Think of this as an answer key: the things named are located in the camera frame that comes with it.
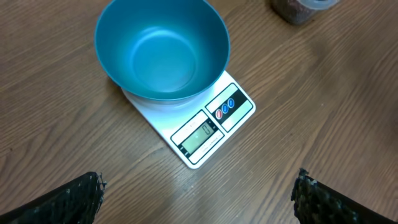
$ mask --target scale label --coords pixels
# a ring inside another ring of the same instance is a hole
[[[253,105],[232,83],[207,104],[206,109],[229,132],[253,109]]]
[[[193,154],[189,157],[192,164],[196,164],[215,144],[224,137],[224,134],[218,130],[205,143],[203,143]]]
[[[175,134],[172,136],[172,141],[179,145],[181,144],[191,133],[199,128],[199,126],[208,119],[205,112],[199,111],[190,121],[184,124]]]

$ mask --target jar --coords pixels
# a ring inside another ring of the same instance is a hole
[[[287,22],[300,25],[318,11],[329,9],[338,0],[272,0],[272,8]]]

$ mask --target wood grain surface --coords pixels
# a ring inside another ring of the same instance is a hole
[[[0,213],[90,170],[96,223],[297,223],[299,167],[398,220],[398,1],[345,0],[304,26],[262,0],[209,0],[255,115],[188,169],[98,62],[109,0],[0,1]]]

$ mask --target blue bowl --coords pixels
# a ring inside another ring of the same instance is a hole
[[[97,56],[132,94],[181,100],[212,86],[230,53],[228,30],[203,0],[114,0],[98,19]]]

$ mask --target white scale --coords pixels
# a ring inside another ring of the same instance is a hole
[[[154,101],[123,93],[191,169],[209,159],[256,110],[227,72],[188,100]]]

